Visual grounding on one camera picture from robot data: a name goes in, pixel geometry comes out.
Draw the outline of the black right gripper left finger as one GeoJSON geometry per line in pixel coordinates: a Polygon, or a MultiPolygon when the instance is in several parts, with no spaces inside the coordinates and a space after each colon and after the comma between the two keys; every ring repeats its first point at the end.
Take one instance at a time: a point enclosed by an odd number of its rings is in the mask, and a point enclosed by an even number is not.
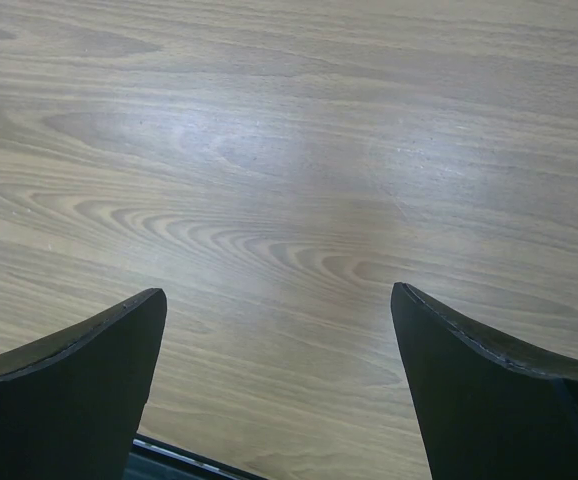
{"type": "Polygon", "coordinates": [[[166,314],[147,289],[0,354],[0,479],[122,478],[166,314]]]}

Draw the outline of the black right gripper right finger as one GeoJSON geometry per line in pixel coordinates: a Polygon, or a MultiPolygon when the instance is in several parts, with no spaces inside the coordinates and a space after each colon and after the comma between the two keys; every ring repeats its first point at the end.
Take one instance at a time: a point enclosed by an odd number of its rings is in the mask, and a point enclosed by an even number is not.
{"type": "Polygon", "coordinates": [[[578,479],[578,360],[396,283],[391,313],[435,479],[578,479]]]}

